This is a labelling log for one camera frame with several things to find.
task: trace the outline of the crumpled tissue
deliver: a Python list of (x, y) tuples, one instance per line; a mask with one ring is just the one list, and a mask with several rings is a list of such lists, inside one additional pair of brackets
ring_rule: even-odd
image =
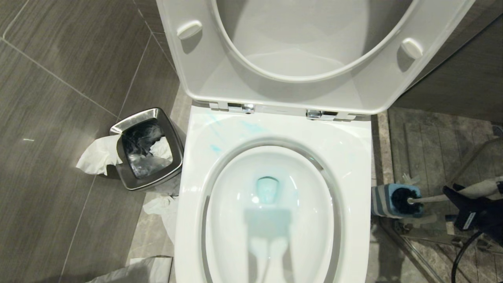
[(168, 159), (170, 162), (173, 162), (173, 155), (171, 154), (170, 144), (167, 142), (165, 136), (161, 137), (160, 140), (156, 141), (150, 147), (150, 153), (152, 153), (153, 156)]
[(117, 141), (120, 137), (116, 134), (95, 140), (81, 155), (76, 167), (91, 175), (107, 176), (107, 165), (122, 164), (117, 153)]
[(129, 266), (96, 277), (88, 283), (167, 283), (172, 263), (173, 258), (165, 256), (131, 259)]
[(177, 228), (178, 197), (159, 196), (143, 205), (146, 214), (157, 214), (162, 219), (167, 236), (175, 243)]

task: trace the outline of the toilet seat hinge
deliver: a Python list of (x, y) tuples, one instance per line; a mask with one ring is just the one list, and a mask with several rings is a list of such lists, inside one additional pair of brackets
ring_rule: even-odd
[(312, 110), (306, 109), (306, 118), (309, 120), (320, 120), (320, 121), (340, 121), (354, 120), (358, 114), (349, 114), (347, 112), (333, 112), (333, 111), (323, 111), (323, 110)]
[(251, 103), (222, 103), (209, 102), (210, 108), (214, 110), (228, 110), (234, 113), (253, 114), (255, 112), (255, 104)]

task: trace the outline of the trash can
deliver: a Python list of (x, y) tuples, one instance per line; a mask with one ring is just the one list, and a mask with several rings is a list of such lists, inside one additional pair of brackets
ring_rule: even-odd
[(110, 128), (110, 135), (115, 134), (121, 135), (117, 153), (123, 161), (116, 165), (117, 172), (128, 190), (180, 184), (185, 134), (162, 109), (144, 110), (121, 120)]

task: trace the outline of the toilet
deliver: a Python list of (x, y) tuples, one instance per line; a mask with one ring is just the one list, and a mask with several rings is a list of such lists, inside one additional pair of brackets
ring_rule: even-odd
[(178, 283), (364, 282), (370, 115), (473, 0), (157, 0), (193, 99)]

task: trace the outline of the gray tile wall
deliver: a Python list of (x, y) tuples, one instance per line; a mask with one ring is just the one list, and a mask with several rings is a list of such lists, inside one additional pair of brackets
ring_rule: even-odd
[(170, 47), (167, 45), (166, 34), (164, 33), (164, 27), (162, 26), (162, 20), (160, 19), (156, 0), (133, 1), (138, 7), (140, 14), (145, 19), (145, 22), (154, 35), (155, 40), (157, 40), (167, 59), (170, 61), (174, 68), (175, 64), (173, 63), (173, 58), (171, 57)]
[(397, 107), (503, 122), (503, 19), (410, 88)]
[(124, 265), (144, 193), (75, 165), (119, 117), (173, 107), (179, 80), (145, 14), (133, 0), (0, 0), (1, 282)]

